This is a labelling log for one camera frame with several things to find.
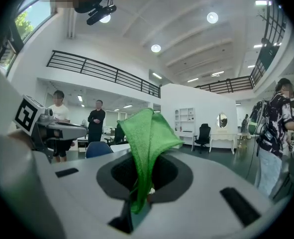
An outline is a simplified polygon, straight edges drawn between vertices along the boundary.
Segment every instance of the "round mirror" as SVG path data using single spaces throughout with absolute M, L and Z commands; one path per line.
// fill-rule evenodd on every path
M 216 123 L 219 127 L 223 128 L 226 127 L 227 124 L 227 117 L 225 114 L 219 114 L 216 118 Z

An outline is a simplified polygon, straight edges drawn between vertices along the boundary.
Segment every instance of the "black pants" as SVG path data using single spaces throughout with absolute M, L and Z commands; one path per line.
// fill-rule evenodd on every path
M 88 144 L 90 144 L 92 141 L 100 141 L 101 133 L 102 133 L 102 130 L 89 131 Z

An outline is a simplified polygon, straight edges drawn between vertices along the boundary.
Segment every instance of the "person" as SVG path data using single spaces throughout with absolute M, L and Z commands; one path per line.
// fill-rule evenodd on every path
M 276 85 L 270 100 L 268 128 L 258 139 L 259 167 L 255 186 L 266 196 L 271 197 L 280 177 L 282 157 L 288 151 L 288 130 L 294 130 L 294 116 L 290 98 L 294 87 L 290 80 L 282 78 Z
M 64 100 L 64 93 L 63 91 L 57 90 L 54 92 L 53 95 L 53 102 L 54 104 L 49 107 L 49 109 L 53 110 L 53 117 L 56 121 L 60 122 L 70 122 L 69 119 L 69 111 L 67 107 L 63 104 Z M 64 141 L 56 141 L 56 148 L 54 152 L 54 157 L 56 162 L 66 162 L 66 148 L 64 146 Z
M 245 119 L 242 121 L 241 133 L 247 133 L 247 126 L 248 126 L 248 114 L 245 115 Z
M 96 101 L 96 109 L 88 117 L 88 144 L 92 141 L 100 141 L 102 134 L 102 124 L 105 119 L 105 111 L 102 109 L 102 100 Z

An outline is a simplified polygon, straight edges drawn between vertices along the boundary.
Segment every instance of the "round ceiling light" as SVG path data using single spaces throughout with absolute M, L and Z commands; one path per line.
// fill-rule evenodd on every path
M 161 50 L 161 46 L 158 45 L 158 44 L 154 44 L 154 45 L 151 46 L 151 50 L 153 52 L 156 52 L 157 53 L 157 52 L 159 52 Z
M 110 21 L 110 15 L 107 15 L 105 18 L 102 18 L 101 20 L 100 20 L 100 22 L 102 22 L 102 23 L 107 23 L 107 22 L 109 22 Z
M 217 23 L 218 21 L 218 16 L 215 12 L 210 12 L 207 17 L 207 21 L 210 22 L 211 24 Z

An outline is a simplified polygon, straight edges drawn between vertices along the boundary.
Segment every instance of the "backpack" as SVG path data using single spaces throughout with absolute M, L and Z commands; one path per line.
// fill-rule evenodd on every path
M 251 135 L 263 135 L 266 132 L 269 122 L 270 102 L 258 101 L 252 110 L 248 122 L 248 131 Z

